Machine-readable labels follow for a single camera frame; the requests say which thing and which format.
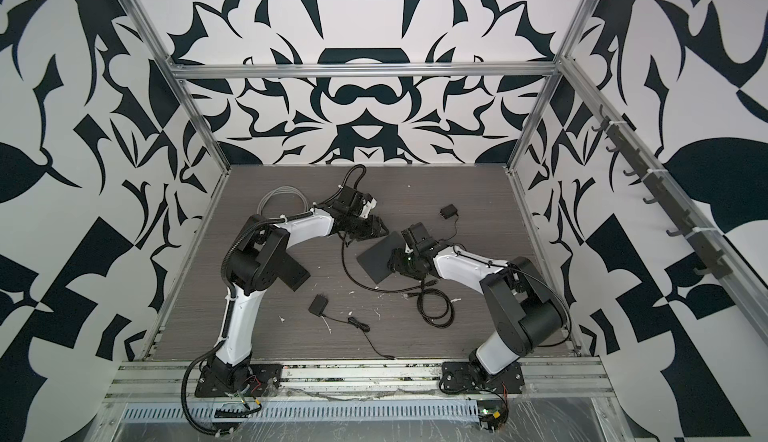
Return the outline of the black network switch box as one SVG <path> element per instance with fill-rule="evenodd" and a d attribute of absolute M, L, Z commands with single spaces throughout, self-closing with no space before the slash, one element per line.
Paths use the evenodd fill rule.
<path fill-rule="evenodd" d="M 374 246 L 363 251 L 356 257 L 360 267 L 375 283 L 380 284 L 394 274 L 391 259 L 397 249 L 404 249 L 405 241 L 400 233 L 390 233 Z"/>

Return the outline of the black wall power adapter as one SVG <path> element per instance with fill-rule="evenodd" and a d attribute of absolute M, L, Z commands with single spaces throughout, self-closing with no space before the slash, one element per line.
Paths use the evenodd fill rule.
<path fill-rule="evenodd" d="M 452 240 L 458 234 L 458 228 L 457 228 L 458 220 L 459 220 L 458 209 L 454 204 L 448 204 L 446 206 L 443 206 L 440 209 L 439 214 L 444 220 L 453 221 L 453 233 L 449 237 L 446 237 L 446 240 Z"/>

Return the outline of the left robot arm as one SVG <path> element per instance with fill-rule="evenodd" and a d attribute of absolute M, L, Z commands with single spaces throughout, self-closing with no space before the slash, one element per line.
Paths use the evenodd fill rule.
<path fill-rule="evenodd" d="M 336 234 L 351 240 L 370 240 L 388 234 L 381 218 L 373 213 L 376 199 L 358 188 L 366 172 L 365 165 L 355 164 L 332 196 L 319 203 L 308 203 L 300 214 L 251 216 L 228 248 L 220 266 L 220 277 L 227 287 L 220 334 L 213 348 L 188 365 L 181 382 L 181 409 L 198 433 L 220 437 L 224 431 L 205 426 L 193 416 L 187 399 L 191 372 L 198 368 L 202 381 L 211 383 L 226 396 L 244 397 L 254 380 L 250 369 L 252 334 L 267 290 L 278 279 L 296 290 L 310 277 L 307 269 L 288 254 L 288 249 Z"/>

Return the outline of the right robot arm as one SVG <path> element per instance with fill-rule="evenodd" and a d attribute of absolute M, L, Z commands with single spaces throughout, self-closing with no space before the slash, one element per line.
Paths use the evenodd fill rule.
<path fill-rule="evenodd" d="M 418 223 L 394 235 L 391 271 L 423 281 L 432 276 L 481 293 L 493 332 L 468 356 L 469 385 L 494 390 L 519 360 L 569 324 L 564 302 L 524 257 L 512 261 L 474 254 L 432 237 Z"/>

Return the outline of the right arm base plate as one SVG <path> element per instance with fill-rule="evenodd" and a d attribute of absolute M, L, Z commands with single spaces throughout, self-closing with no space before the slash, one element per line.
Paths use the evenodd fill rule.
<path fill-rule="evenodd" d="M 438 388 L 445 394 L 479 394 L 490 391 L 498 395 L 523 392 L 525 379 L 519 363 L 515 362 L 499 373 L 487 373 L 475 362 L 443 362 Z"/>

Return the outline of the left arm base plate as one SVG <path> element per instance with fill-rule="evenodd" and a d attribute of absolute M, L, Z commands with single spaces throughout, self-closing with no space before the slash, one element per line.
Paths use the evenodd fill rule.
<path fill-rule="evenodd" d="M 227 364 L 205 364 L 197 377 L 197 398 L 243 395 L 259 397 L 280 387 L 281 364 L 249 364 L 230 367 Z"/>

